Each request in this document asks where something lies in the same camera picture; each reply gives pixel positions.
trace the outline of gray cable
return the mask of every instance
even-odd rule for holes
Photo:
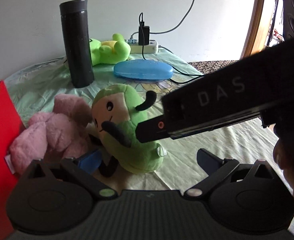
[[[165,49],[165,50],[167,50],[167,51],[169,51],[169,52],[171,52],[172,54],[173,54],[173,52],[170,50],[170,49],[167,49],[166,47],[164,47],[164,46],[158,46],[159,48],[163,48],[163,49]]]
[[[189,14],[189,12],[191,11],[192,7],[194,6],[194,1],[195,1],[195,0],[192,0],[192,3],[191,3],[191,5],[190,5],[190,7],[189,7],[189,10],[187,11],[187,13],[185,14],[185,16],[182,18],[182,20],[178,23],[178,25],[177,25],[176,27],[174,27],[174,28],[172,28],[172,29],[170,29],[170,30],[168,30],[168,31],[165,31],[165,32],[150,33],[150,34],[165,34],[165,33],[169,33],[169,32],[174,31],[174,30],[175,30],[176,28],[178,28],[178,27],[182,24],[182,22],[185,20],[185,18],[187,17],[187,15]],[[137,33],[138,33],[138,32],[134,32],[134,33],[130,36],[130,39],[132,39],[132,38],[134,37],[134,35],[137,34]]]

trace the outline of thermos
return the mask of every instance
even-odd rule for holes
[[[64,2],[59,8],[71,81],[76,88],[86,87],[94,81],[89,49],[87,0]]]

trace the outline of wall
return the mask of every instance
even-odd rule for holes
[[[67,0],[0,0],[0,78],[64,54],[59,4]],[[192,0],[88,0],[90,36],[126,38],[138,16],[153,32],[174,27]],[[184,60],[239,59],[254,0],[196,0],[184,23],[169,34],[153,35]]]

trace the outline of power outlet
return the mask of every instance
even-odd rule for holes
[[[143,46],[138,44],[138,40],[129,39],[125,40],[130,45],[130,54],[138,53],[141,54],[143,51]],[[158,42],[155,40],[150,40],[148,45],[144,46],[144,54],[158,53]]]

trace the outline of bright green plush toy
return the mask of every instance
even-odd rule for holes
[[[92,116],[101,143],[113,156],[108,165],[111,170],[104,163],[104,167],[100,166],[102,175],[111,176],[118,162],[132,173],[146,173],[160,167],[166,150],[157,141],[140,143],[135,135],[138,123],[147,120],[145,110],[155,100],[156,93],[147,91],[143,102],[137,91],[125,84],[112,85],[98,92]]]
[[[130,46],[125,42],[124,37],[116,33],[112,36],[112,41],[90,40],[91,62],[97,64],[117,64],[128,59]]]

